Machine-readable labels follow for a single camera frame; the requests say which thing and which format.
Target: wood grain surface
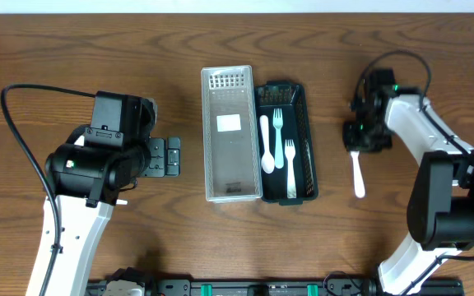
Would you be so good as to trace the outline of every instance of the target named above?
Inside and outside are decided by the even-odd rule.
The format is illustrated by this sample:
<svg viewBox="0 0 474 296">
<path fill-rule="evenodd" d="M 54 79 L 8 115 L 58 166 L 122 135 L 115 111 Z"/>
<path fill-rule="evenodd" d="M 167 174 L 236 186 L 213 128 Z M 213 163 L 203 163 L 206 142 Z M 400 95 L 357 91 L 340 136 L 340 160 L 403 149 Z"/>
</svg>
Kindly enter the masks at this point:
<svg viewBox="0 0 474 296">
<path fill-rule="evenodd" d="M 421 54 L 440 117 L 474 145 L 474 15 L 35 15 L 0 16 L 0 90 L 29 82 L 155 98 L 153 136 L 180 136 L 178 178 L 144 178 L 125 192 L 95 255 L 91 278 L 135 266 L 195 279 L 320 279 L 334 270 L 368 275 L 407 233 L 417 165 L 398 138 L 362 155 L 367 197 L 354 197 L 342 123 L 357 77 L 377 55 Z M 302 206 L 205 200 L 200 71 L 248 64 L 256 85 L 290 79 L 307 92 L 320 195 Z M 424 70 L 391 58 L 401 84 Z M 92 99 L 15 90 L 9 108 L 43 163 Z M 0 109 L 0 295 L 26 291 L 40 243 L 44 193 Z M 474 295 L 474 262 L 448 262 Z"/>
</svg>

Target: white plastic fork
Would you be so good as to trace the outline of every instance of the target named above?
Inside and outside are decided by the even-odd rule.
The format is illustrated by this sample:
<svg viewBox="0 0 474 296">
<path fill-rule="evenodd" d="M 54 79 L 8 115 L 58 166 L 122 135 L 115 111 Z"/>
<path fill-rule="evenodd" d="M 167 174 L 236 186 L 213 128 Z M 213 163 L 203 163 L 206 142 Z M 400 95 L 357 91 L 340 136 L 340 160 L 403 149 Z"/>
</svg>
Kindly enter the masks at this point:
<svg viewBox="0 0 474 296">
<path fill-rule="evenodd" d="M 283 144 L 281 139 L 281 129 L 283 128 L 283 112 L 280 108 L 273 110 L 272 125 L 276 129 L 276 168 L 281 169 L 285 165 L 285 157 L 283 157 Z"/>
<path fill-rule="evenodd" d="M 295 146 L 293 140 L 285 141 L 285 156 L 286 162 L 288 163 L 288 175 L 286 177 L 286 197 L 296 198 L 297 193 L 295 190 L 295 178 L 294 178 L 294 157 L 295 157 Z"/>
</svg>

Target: plastic spoon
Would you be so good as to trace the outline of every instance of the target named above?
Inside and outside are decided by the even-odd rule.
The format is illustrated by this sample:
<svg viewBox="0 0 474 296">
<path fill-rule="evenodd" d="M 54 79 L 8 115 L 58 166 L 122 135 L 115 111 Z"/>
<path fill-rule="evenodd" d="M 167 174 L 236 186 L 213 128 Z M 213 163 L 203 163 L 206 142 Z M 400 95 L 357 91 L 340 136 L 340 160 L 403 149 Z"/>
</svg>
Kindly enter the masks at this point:
<svg viewBox="0 0 474 296">
<path fill-rule="evenodd" d="M 354 193 L 356 197 L 363 198 L 365 197 L 365 185 L 363 183 L 363 177 L 361 176 L 358 156 L 360 156 L 359 151 L 351 151 L 352 168 L 354 169 Z"/>
<path fill-rule="evenodd" d="M 268 131 L 268 116 L 263 115 L 259 118 L 259 124 L 261 125 L 261 134 L 263 135 L 263 147 L 264 154 L 261 158 L 261 166 L 263 167 L 264 173 L 272 173 L 275 167 L 276 161 L 273 159 L 270 153 L 270 138 Z"/>
</svg>

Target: green indicator light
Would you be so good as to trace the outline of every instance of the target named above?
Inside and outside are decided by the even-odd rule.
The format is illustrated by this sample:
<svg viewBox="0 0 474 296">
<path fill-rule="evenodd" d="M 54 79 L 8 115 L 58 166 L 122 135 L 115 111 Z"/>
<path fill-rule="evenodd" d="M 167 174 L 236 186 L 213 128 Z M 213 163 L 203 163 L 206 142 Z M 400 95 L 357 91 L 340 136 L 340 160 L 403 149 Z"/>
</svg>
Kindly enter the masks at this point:
<svg viewBox="0 0 474 296">
<path fill-rule="evenodd" d="M 74 168 L 76 164 L 74 163 L 74 161 L 72 160 L 67 160 L 67 163 L 65 164 L 65 167 L 69 168 L 69 169 L 72 169 Z"/>
</svg>

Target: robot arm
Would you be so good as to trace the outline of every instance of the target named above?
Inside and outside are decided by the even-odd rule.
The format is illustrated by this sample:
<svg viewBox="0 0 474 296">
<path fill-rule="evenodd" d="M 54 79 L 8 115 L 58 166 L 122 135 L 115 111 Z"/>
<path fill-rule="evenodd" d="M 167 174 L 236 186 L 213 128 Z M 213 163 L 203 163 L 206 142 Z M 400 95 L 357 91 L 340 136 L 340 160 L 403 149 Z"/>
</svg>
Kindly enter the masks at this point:
<svg viewBox="0 0 474 296">
<path fill-rule="evenodd" d="M 45 171 L 56 196 L 62 232 L 45 295 L 85 293 L 95 251 L 113 208 L 127 203 L 119 200 L 120 192 L 134 189 L 137 178 L 179 175 L 180 140 L 171 137 L 166 143 L 151 138 L 155 121 L 152 100 L 100 91 L 91 125 L 79 127 L 48 157 Z M 40 294 L 53 252 L 50 202 L 44 203 L 41 242 L 26 292 L 30 296 Z M 117 284 L 118 290 L 128 291 Z M 143 287 L 135 285 L 129 291 L 142 295 Z"/>
<path fill-rule="evenodd" d="M 454 135 L 453 131 L 430 107 L 427 98 L 424 99 L 424 103 L 426 112 L 430 113 L 430 116 L 439 126 L 449 135 Z M 392 99 L 385 112 L 385 124 L 402 139 L 418 165 L 421 164 L 425 152 L 444 151 L 450 155 L 460 155 L 462 153 L 451 143 L 448 143 L 438 129 L 420 112 L 419 95 L 400 95 Z M 469 153 L 474 150 L 472 146 L 459 138 L 456 137 L 455 140 Z M 452 185 L 457 186 L 458 180 L 454 179 Z M 456 256 L 460 252 L 461 250 L 456 247 L 437 247 L 432 251 L 425 251 L 412 238 L 411 234 L 407 234 L 394 254 L 378 266 L 378 277 L 382 290 L 390 294 L 401 294 L 413 280 L 419 278 L 437 260 L 437 257 L 442 255 Z M 433 268 L 408 293 L 418 293 L 424 281 L 439 267 L 440 265 L 437 265 Z"/>
<path fill-rule="evenodd" d="M 387 128 L 402 139 L 418 165 L 420 165 L 425 152 L 445 151 L 450 155 L 460 155 L 462 152 L 447 142 L 440 131 L 420 112 L 419 98 L 419 95 L 400 95 L 391 99 L 385 111 L 384 120 Z M 449 129 L 431 108 L 429 99 L 424 98 L 423 102 L 425 111 L 430 114 L 438 125 L 449 135 L 453 135 L 455 141 L 471 153 L 474 148 L 460 140 Z"/>
<path fill-rule="evenodd" d="M 474 148 L 454 135 L 429 100 L 420 97 L 418 89 L 396 85 L 392 70 L 373 70 L 365 78 L 365 96 L 356 96 L 351 105 L 356 121 L 343 129 L 346 148 L 363 152 L 390 148 L 391 135 L 397 134 L 420 165 L 407 207 L 410 233 L 378 266 L 381 290 L 395 295 L 418 293 L 446 261 L 439 257 L 474 246 L 474 168 L 439 128 L 473 157 Z M 452 186 L 469 189 L 467 198 L 453 199 Z"/>
</svg>

